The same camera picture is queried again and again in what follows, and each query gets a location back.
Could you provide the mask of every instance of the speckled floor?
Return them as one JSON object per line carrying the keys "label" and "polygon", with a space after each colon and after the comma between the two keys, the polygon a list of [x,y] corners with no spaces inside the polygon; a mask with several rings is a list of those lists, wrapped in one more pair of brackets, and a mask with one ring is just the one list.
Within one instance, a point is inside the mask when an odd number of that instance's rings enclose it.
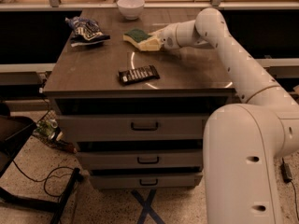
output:
{"label": "speckled floor", "polygon": [[[13,112],[12,115],[24,115],[39,120],[44,111]],[[299,191],[299,152],[285,161],[291,166],[293,184]],[[59,166],[71,168],[80,165],[76,156],[51,148],[31,137],[18,154],[15,162],[35,180],[45,178],[49,172]],[[298,223],[295,212],[294,191],[292,184],[282,181],[279,165],[276,160],[277,182],[285,224]],[[69,174],[69,169],[60,170],[57,175]],[[169,223],[169,224],[206,224],[205,182],[191,188],[169,189],[113,189],[97,190],[91,186],[88,173],[81,170],[84,180],[76,184],[64,209],[62,224],[133,224],[133,223]],[[52,178],[47,183],[50,194],[59,195],[68,181],[69,175]],[[56,201],[45,193],[43,183],[36,183],[22,175],[14,164],[11,164],[0,179],[0,186],[9,192],[26,197]],[[0,203],[0,224],[50,223],[51,213],[16,208]]]}

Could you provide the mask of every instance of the black chair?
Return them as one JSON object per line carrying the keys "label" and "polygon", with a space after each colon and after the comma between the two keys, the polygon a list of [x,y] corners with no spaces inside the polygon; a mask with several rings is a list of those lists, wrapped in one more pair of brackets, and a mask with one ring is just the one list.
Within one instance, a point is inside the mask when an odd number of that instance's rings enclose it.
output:
{"label": "black chair", "polygon": [[[35,128],[36,123],[31,119],[21,116],[10,116],[10,112],[7,112],[5,108],[0,108],[0,178],[32,135]],[[75,168],[58,203],[16,196],[1,187],[0,200],[21,207],[52,212],[54,215],[51,224],[56,224],[60,221],[60,217],[76,181],[80,181],[82,178],[79,168]]]}

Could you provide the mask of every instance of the white bowl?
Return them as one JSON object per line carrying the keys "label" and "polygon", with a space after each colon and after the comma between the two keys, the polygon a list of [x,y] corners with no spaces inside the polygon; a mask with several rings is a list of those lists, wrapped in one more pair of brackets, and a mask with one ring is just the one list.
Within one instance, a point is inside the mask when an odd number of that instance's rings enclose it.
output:
{"label": "white bowl", "polygon": [[139,17],[144,8],[144,0],[119,0],[117,5],[123,17],[134,20]]}

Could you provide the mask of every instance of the sponge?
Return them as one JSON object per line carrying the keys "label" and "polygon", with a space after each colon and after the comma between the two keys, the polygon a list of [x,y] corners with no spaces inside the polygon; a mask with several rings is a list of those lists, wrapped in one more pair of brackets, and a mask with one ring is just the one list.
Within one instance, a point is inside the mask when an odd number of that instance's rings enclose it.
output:
{"label": "sponge", "polygon": [[162,43],[155,33],[147,34],[143,30],[134,28],[123,35],[123,40],[132,43],[141,51],[158,51]]}

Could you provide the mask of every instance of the drawer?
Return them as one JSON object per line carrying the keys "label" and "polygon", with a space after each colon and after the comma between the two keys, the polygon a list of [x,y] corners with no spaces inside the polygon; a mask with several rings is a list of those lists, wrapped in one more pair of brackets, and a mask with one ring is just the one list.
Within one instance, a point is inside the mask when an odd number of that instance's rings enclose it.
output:
{"label": "drawer", "polygon": [[155,189],[165,187],[195,187],[203,174],[175,173],[150,175],[91,175],[90,181],[95,189]]}
{"label": "drawer", "polygon": [[202,149],[79,152],[77,158],[85,170],[198,167],[201,171],[203,168]]}
{"label": "drawer", "polygon": [[201,139],[207,119],[199,114],[58,117],[70,142]]}

